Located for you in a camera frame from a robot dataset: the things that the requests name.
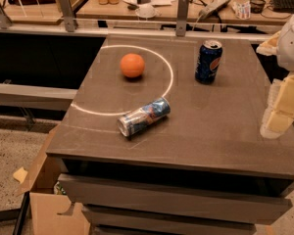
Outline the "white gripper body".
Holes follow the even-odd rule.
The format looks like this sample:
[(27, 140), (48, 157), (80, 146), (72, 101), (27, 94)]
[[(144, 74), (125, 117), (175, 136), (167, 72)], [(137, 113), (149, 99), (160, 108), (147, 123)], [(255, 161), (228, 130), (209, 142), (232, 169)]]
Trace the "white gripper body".
[(277, 41), (276, 56), (278, 64), (294, 71), (294, 14), (283, 26)]

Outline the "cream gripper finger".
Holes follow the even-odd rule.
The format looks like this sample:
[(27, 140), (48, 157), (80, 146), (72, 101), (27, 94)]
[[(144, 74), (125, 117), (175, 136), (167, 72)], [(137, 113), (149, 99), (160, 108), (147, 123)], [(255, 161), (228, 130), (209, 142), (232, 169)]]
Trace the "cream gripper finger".
[(265, 55), (265, 56), (276, 55), (277, 42), (278, 42), (279, 36), (280, 36), (280, 31), (276, 32), (271, 38), (261, 43), (257, 47), (256, 52), (258, 54)]
[(269, 88), (260, 133), (268, 139), (283, 135), (294, 121), (294, 72), (283, 80), (274, 79)]

